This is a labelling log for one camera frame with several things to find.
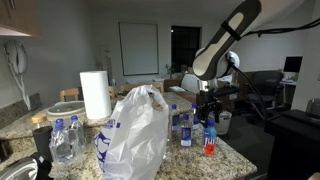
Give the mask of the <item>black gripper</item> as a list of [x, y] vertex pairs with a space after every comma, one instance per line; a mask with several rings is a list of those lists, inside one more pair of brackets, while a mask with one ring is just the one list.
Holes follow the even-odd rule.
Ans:
[[227, 85], [222, 88], [216, 88], [213, 80], [209, 81], [198, 81], [198, 104], [202, 106], [197, 107], [197, 117], [201, 124], [205, 124], [205, 110], [203, 106], [212, 105], [214, 107], [215, 122], [219, 123], [219, 115], [223, 109], [223, 103], [220, 98], [236, 94], [239, 88], [235, 85]]

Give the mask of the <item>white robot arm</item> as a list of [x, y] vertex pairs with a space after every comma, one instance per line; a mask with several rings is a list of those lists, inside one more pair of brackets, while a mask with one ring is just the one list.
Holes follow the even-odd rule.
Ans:
[[305, 30], [317, 26], [318, 21], [310, 22], [298, 27], [282, 27], [261, 29], [258, 27], [271, 22], [280, 16], [290, 14], [298, 8], [304, 0], [244, 0], [222, 22], [219, 30], [209, 43], [196, 53], [193, 71], [200, 82], [211, 82], [218, 76], [226, 76], [230, 69], [238, 68], [230, 61], [221, 63], [223, 55], [243, 37], [257, 34], [281, 34], [292, 31]]

